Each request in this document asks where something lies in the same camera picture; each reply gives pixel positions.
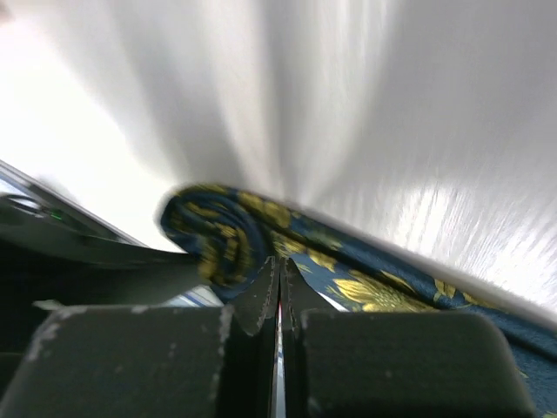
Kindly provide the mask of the blue yellow floral tie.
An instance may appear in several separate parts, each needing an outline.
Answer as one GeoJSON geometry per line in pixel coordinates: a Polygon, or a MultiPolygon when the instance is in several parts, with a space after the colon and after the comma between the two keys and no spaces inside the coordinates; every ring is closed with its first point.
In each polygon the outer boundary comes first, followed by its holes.
{"type": "Polygon", "coordinates": [[[164,234],[189,253],[223,302],[244,292],[270,256],[294,261],[317,293],[352,312],[465,310],[507,337],[539,417],[556,414],[556,335],[375,246],[257,194],[193,185],[168,200],[164,234]]]}

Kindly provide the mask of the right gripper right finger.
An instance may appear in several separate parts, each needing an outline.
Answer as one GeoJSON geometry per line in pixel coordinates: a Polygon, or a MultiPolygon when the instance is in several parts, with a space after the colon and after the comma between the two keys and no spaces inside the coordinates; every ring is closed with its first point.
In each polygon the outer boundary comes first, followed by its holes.
{"type": "Polygon", "coordinates": [[[471,313],[342,313],[280,264],[289,417],[532,417],[502,332],[471,313]]]}

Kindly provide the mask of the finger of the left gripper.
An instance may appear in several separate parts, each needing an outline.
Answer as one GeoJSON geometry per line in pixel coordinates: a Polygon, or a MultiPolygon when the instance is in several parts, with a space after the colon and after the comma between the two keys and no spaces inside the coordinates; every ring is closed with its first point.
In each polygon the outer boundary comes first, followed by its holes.
{"type": "Polygon", "coordinates": [[[1,198],[1,295],[66,304],[158,304],[201,282],[197,262],[96,237],[57,212],[1,198]]]}

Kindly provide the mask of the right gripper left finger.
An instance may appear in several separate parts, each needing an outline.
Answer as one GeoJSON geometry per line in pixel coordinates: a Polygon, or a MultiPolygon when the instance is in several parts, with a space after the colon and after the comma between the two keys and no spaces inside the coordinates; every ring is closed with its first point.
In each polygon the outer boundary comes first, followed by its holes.
{"type": "Polygon", "coordinates": [[[279,270],[224,307],[65,307],[38,328],[4,417],[270,417],[279,270]]]}

